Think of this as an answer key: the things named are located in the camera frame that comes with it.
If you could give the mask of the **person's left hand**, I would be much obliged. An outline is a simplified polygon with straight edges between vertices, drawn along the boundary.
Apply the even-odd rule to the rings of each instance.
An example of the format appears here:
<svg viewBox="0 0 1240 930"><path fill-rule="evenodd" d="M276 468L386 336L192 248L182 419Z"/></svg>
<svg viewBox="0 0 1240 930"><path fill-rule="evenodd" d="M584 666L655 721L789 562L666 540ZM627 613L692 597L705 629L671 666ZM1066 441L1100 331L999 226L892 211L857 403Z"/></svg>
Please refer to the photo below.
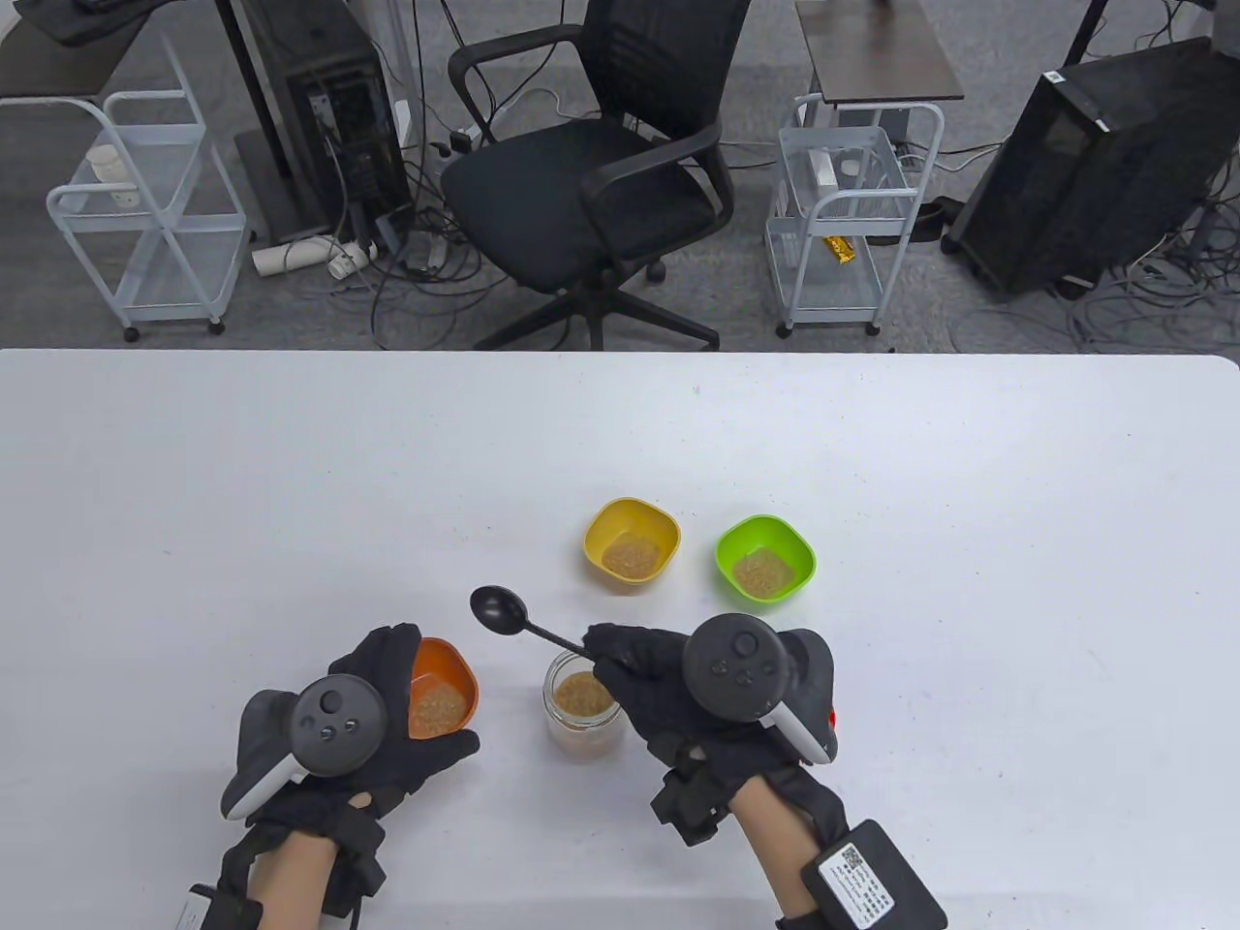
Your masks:
<svg viewBox="0 0 1240 930"><path fill-rule="evenodd" d="M409 735L415 624L381 626L301 694L262 689L242 712L236 774L219 801L229 821L312 833L353 800L384 818L430 777L479 751L467 728L429 740Z"/></svg>

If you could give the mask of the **person's right hand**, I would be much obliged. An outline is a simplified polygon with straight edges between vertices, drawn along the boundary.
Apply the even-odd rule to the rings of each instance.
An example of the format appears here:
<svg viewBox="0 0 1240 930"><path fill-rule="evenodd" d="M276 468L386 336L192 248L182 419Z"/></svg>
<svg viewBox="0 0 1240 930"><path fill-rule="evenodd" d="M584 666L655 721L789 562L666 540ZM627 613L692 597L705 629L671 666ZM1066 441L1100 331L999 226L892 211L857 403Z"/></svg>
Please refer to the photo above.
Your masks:
<svg viewBox="0 0 1240 930"><path fill-rule="evenodd" d="M701 708L688 691L680 632L610 622L587 629L593 675L624 709L652 756L662 763L694 758L730 801L753 777L801 763L780 738L758 723L739 725Z"/></svg>

